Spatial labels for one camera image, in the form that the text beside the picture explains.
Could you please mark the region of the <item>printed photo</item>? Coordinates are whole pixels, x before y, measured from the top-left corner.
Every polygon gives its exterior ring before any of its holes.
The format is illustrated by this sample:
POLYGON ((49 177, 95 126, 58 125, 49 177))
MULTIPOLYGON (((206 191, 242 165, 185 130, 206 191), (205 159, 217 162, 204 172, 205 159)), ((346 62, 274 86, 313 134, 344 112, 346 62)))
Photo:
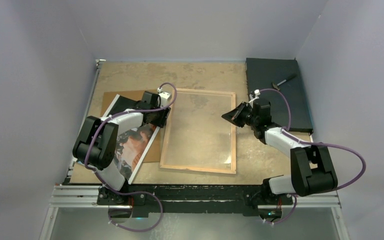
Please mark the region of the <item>printed photo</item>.
POLYGON ((138 129, 132 128, 117 137, 119 147, 115 151, 113 161, 116 163, 119 172, 128 178, 126 183, 133 183, 139 167, 143 163, 159 130, 160 127, 147 123, 138 129))

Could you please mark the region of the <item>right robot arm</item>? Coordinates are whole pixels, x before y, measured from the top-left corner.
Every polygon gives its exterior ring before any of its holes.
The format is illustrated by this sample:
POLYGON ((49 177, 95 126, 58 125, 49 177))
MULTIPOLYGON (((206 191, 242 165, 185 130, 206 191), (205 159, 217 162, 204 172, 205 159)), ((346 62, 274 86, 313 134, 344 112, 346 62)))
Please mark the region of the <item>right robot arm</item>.
POLYGON ((249 126, 260 142, 277 149, 290 159, 289 175, 263 180, 260 196, 264 202, 272 204, 283 194, 305 197, 332 191, 338 186, 328 148, 305 143, 289 135, 272 121, 269 104, 241 102, 221 117, 236 127, 249 126))

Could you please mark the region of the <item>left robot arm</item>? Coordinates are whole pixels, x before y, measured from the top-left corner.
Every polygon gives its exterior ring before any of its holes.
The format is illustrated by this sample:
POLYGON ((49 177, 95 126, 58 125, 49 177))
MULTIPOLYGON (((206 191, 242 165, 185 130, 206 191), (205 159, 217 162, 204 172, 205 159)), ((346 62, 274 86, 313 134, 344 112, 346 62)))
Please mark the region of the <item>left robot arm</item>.
POLYGON ((129 191, 123 187, 128 178, 114 162, 118 136, 146 124, 163 128, 171 111, 171 98, 171 93, 166 91, 144 91, 140 100, 118 94, 102 117, 88 116, 84 120, 72 155, 103 180, 105 187, 111 189, 110 199, 116 204, 122 205, 129 199, 129 191))

